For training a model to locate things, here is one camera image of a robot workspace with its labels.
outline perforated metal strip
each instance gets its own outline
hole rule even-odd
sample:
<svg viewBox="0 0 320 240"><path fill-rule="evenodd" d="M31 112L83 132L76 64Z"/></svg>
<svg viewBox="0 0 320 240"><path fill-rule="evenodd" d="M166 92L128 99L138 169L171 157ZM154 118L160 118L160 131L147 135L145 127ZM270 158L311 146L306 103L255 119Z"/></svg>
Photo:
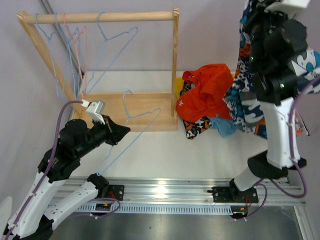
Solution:
<svg viewBox="0 0 320 240"><path fill-rule="evenodd" d="M96 210L96 203L86 203L78 208L78 213L106 213ZM231 215L230 206L216 205L172 205L172 204L130 204L122 205L117 213L126 214L187 214L187 215Z"/></svg>

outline wooden rack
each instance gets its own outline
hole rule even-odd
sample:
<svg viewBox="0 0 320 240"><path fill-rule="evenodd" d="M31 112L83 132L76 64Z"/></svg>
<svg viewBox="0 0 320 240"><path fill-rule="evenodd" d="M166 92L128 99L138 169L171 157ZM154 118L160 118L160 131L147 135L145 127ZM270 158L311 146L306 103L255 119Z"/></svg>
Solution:
<svg viewBox="0 0 320 240"><path fill-rule="evenodd" d="M96 23L99 13L66 13L65 21L67 23ZM58 83L62 88L64 84L64 93L72 101L75 100L74 93L70 85L64 83L64 74L55 60L51 60L50 50L44 39L41 37L36 28L36 17L28 14L26 11L19 11L17 19L29 38L31 39L36 50L42 57L46 66L53 76L56 76ZM64 23L63 14L39 14L37 16L38 24L55 24ZM178 25L179 25L179 8L175 7L173 11L157 12L121 12L121 13L102 13L99 22L142 22L142 21L173 21L173 50L172 50L172 74L171 74L171 92L134 92L134 96L126 97L126 105L132 115L152 111L155 108L161 108L161 114L151 125L148 131L176 131L178 129L178 117L176 113L176 71L177 71L177 50L178 50ZM88 94L86 99L93 101L99 99L104 101L105 107L103 114L108 115L117 123L123 125L126 121L126 113L122 105L123 93L93 93ZM92 126L91 119L85 109L80 104L73 104L73 118L84 119L88 126ZM145 115L136 119L129 120L128 127L131 131L137 132L143 130L151 119L157 114Z"/></svg>

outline wooden base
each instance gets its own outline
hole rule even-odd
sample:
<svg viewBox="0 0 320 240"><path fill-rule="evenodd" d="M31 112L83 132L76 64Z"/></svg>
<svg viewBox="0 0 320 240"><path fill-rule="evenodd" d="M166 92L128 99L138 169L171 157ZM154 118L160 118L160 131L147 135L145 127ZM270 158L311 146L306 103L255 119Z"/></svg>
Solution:
<svg viewBox="0 0 320 240"><path fill-rule="evenodd" d="M101 100L105 102L103 115L108 115L116 124L124 125L127 121L125 107L123 105L123 93L93 93L85 97L87 101ZM125 103L131 116L145 112L152 112L154 109L161 108L161 113L154 123L147 129L148 132L176 131L178 130L177 112L171 116L171 92L136 92L125 96ZM131 132L141 132L158 114L146 114L130 119L127 126ZM88 128L93 126L92 119L82 108L81 116L76 112L73 119L83 119Z"/></svg>

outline light blue fabric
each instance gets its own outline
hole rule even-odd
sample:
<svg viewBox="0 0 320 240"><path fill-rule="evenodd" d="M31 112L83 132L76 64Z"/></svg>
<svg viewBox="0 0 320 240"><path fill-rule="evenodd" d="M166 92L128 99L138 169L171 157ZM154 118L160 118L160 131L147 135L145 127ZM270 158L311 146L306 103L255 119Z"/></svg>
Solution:
<svg viewBox="0 0 320 240"><path fill-rule="evenodd" d="M223 138L228 137L237 130L237 127L236 125L234 125L234 122L232 120L221 118L219 115L217 115L216 117L207 118L210 119L212 123L210 128L218 129L220 136Z"/></svg>

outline wooden rod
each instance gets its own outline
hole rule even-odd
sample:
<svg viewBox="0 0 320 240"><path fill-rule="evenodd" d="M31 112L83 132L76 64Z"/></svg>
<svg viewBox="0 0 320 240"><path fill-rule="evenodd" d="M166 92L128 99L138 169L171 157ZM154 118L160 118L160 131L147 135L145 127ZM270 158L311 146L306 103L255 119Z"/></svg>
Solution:
<svg viewBox="0 0 320 240"><path fill-rule="evenodd" d="M76 100L75 96L74 96L74 92L73 92L72 88L70 87L70 85L67 83L67 81L64 83L65 76L64 76L63 72L61 71L60 67L58 66L58 64L56 63L55 60L53 60L53 63L52 63L51 56L50 56L50 50L48 49L44 39L41 37L36 26L32 25L32 24L27 24L24 21L24 18L28 16L28 13L25 11L20 11L20 12L18 12L18 14L16 16L18 18L19 23L21 24L24 31L27 33L27 35L31 39L33 45L35 46L36 50L38 51L38 53L42 57L44 63L46 64L46 66L48 67L48 69L50 70L50 72L54 78L56 78L55 77L55 72L56 72L59 86L62 88L63 84L64 84L64 94L66 95L66 97L70 101ZM82 115L82 107L80 104L74 103L74 104L72 104L72 107L79 116Z"/></svg>
<svg viewBox="0 0 320 240"><path fill-rule="evenodd" d="M65 21L68 24L96 23L99 13L79 13L65 14ZM56 15L59 24L64 23L63 14ZM39 14L37 20L39 24L55 24L55 15ZM154 11L154 12L119 12L102 13L99 22L140 22L140 21L172 21L174 19L172 11ZM35 15L26 15L23 20L27 24L36 24Z"/></svg>
<svg viewBox="0 0 320 240"><path fill-rule="evenodd" d="M177 76L177 54L178 54L178 26L179 26L179 8L173 9L173 50L172 50L172 75L171 75L171 116L175 115L177 94L176 94L176 76Z"/></svg>

